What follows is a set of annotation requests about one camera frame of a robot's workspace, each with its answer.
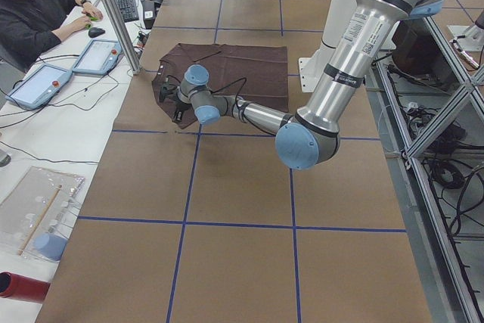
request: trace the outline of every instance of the tablet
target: tablet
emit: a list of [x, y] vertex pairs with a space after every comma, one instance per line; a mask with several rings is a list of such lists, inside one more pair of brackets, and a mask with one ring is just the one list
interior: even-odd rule
[[23, 109], [37, 109], [46, 105], [70, 81], [72, 75], [71, 70], [43, 64], [5, 98]]
[[92, 39], [75, 62], [72, 71], [104, 76], [116, 66], [121, 51], [118, 41]]

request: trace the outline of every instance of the brown mat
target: brown mat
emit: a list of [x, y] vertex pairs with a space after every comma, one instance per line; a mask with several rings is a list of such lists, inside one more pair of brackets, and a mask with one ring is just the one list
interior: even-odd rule
[[[237, 79], [247, 78], [240, 96], [257, 104], [283, 112], [288, 111], [287, 48], [255, 47], [240, 45], [189, 45], [178, 43], [160, 59], [160, 72], [152, 82], [155, 100], [170, 116], [175, 112], [175, 102], [166, 98], [159, 101], [162, 84], [168, 75], [182, 81], [192, 64], [201, 64], [209, 71], [209, 87], [213, 91], [230, 85]], [[170, 83], [176, 86], [173, 77]], [[236, 82], [220, 91], [220, 95], [235, 95], [242, 86]], [[185, 112], [179, 123], [181, 129], [197, 121], [193, 109]]]

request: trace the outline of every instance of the wooden stick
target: wooden stick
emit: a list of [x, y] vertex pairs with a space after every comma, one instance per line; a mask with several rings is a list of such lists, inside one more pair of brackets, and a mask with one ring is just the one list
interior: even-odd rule
[[42, 220], [44, 219], [45, 215], [47, 214], [48, 209], [51, 208], [52, 204], [54, 203], [54, 201], [57, 198], [57, 195], [59, 194], [61, 189], [62, 189], [62, 185], [58, 185], [54, 194], [52, 195], [51, 199], [47, 202], [47, 206], [44, 208], [42, 214], [39, 216], [35, 225], [32, 227], [32, 231], [30, 231], [29, 235], [27, 236], [27, 238], [25, 239], [23, 244], [19, 247], [19, 249], [17, 251], [17, 255], [22, 255], [23, 251], [25, 250], [25, 248], [29, 244], [30, 240], [32, 239], [33, 234], [36, 233], [37, 228], [40, 225], [40, 222], [42, 222]]

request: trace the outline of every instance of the person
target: person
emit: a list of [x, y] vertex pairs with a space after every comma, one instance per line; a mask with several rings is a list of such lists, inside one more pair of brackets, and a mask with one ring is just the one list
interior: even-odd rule
[[[84, 15], [63, 26], [76, 6]], [[26, 72], [40, 54], [87, 29], [90, 17], [103, 18], [90, 0], [0, 0], [0, 43]]]

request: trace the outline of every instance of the white desk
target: white desk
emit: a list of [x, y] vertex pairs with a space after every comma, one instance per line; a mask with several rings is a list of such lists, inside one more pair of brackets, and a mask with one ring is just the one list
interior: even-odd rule
[[[80, 7], [76, 7], [65, 23], [70, 23], [73, 19], [79, 17], [81, 10]], [[99, 26], [106, 30], [106, 33], [98, 37], [98, 39], [116, 39], [113, 27], [105, 12], [104, 15], [105, 18], [102, 21], [93, 23], [93, 26]], [[139, 25], [140, 21], [126, 24], [133, 41], [139, 31], [135, 24]], [[80, 54], [89, 40], [87, 31], [78, 32], [59, 46], [44, 53], [41, 57]], [[71, 68], [74, 61], [75, 58], [71, 57], [68, 59], [53, 59], [46, 62], [60, 67]], [[42, 62], [34, 65], [30, 72], [39, 67], [40, 64]], [[122, 59], [110, 75], [119, 85], [105, 95], [90, 111], [79, 110], [72, 106], [46, 107], [35, 116], [16, 126], [0, 129], [2, 133], [0, 141], [41, 158], [99, 161], [110, 135], [113, 120], [118, 114], [132, 78], [126, 59]], [[98, 79], [99, 77], [93, 76], [74, 76], [61, 89], [59, 95], [52, 99], [51, 103], [56, 103], [80, 89], [88, 88], [89, 85]], [[113, 88], [116, 85], [116, 81], [109, 77], [104, 77], [96, 85], [89, 87], [87, 91], [80, 92], [60, 104], [72, 103], [80, 107], [89, 108], [103, 93]], [[18, 111], [21, 111], [19, 107], [7, 102], [0, 110], [0, 127], [15, 123], [32, 113], [26, 112], [18, 115], [3, 116]], [[0, 168], [0, 202], [8, 196], [31, 166], [55, 169], [85, 177], [85, 184], [81, 187], [76, 197], [77, 200], [82, 202], [97, 168], [96, 165], [84, 163], [38, 161], [20, 151], [7, 148], [3, 144], [0, 144], [0, 148], [11, 155], [11, 162], [7, 166]], [[57, 269], [57, 264], [12, 256], [0, 251], [0, 269], [43, 281], [51, 281]], [[2, 317], [2, 322], [5, 323], [34, 322], [40, 308], [41, 305], [36, 303], [0, 299], [0, 317]]]

